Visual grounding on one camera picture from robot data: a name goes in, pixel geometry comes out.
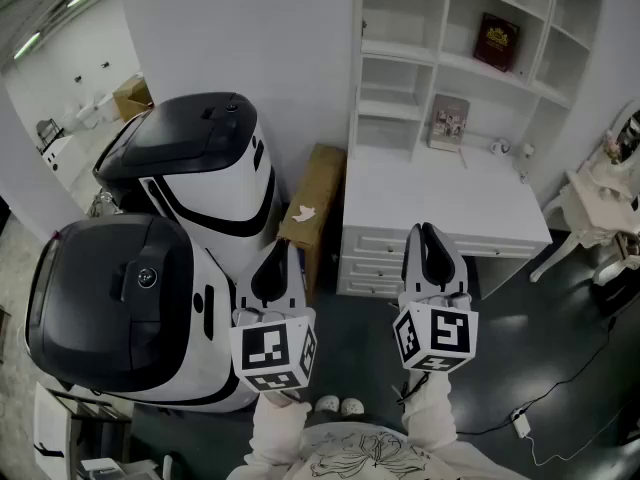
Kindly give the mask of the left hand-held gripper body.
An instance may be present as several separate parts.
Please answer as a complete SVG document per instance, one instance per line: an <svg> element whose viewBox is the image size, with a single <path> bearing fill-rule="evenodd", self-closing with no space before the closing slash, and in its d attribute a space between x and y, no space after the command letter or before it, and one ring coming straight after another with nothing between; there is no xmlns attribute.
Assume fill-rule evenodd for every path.
<svg viewBox="0 0 640 480"><path fill-rule="evenodd" d="M240 295L229 330L236 376L255 393L307 387L318 349L315 319L304 292L275 301Z"/></svg>

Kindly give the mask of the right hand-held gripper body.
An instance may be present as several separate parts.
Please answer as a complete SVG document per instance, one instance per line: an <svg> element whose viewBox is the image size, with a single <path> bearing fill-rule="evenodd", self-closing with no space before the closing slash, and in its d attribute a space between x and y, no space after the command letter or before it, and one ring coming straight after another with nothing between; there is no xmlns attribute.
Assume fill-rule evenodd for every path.
<svg viewBox="0 0 640 480"><path fill-rule="evenodd" d="M393 331L404 369L451 373L476 356L479 314L471 300L465 291L399 295Z"/></svg>

